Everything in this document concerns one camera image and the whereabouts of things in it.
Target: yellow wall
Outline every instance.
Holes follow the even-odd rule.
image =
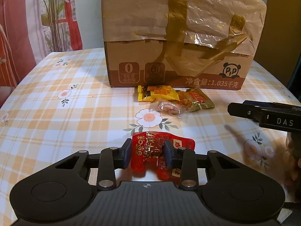
[[[268,0],[254,60],[286,86],[300,53],[301,0]]]

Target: plaid tablecloth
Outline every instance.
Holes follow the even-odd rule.
[[[103,49],[49,54],[0,109],[0,225],[16,220],[9,193],[18,181],[78,150],[91,154],[120,147],[133,130],[161,131],[162,127],[194,139],[196,153],[217,150],[283,184],[286,133],[232,117],[227,106],[244,100],[300,105],[297,99],[256,62],[241,90],[204,92],[215,109],[181,119],[162,114],[150,123],[143,117],[152,114],[154,106],[139,103],[135,88],[110,88]],[[205,172],[199,170],[200,182],[205,183]],[[150,170],[145,177],[136,177],[130,168],[117,171],[116,177],[158,180]],[[96,171],[92,171],[89,182],[95,181]]]

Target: panda logo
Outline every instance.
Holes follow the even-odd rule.
[[[224,63],[224,69],[223,72],[220,73],[219,75],[228,78],[235,79],[236,77],[239,77],[238,71],[241,69],[240,64],[236,65],[233,63]]]

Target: cardboard box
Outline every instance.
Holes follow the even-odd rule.
[[[265,11],[260,0],[102,0],[110,85],[238,90]]]

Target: metal screw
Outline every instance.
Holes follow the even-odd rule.
[[[101,187],[108,188],[108,187],[112,187],[114,185],[114,182],[111,180],[102,180],[98,184]]]
[[[185,187],[188,187],[188,188],[194,187],[194,186],[197,185],[196,181],[193,181],[193,180],[190,180],[190,179],[189,180],[184,180],[183,182],[181,182],[181,184]]]

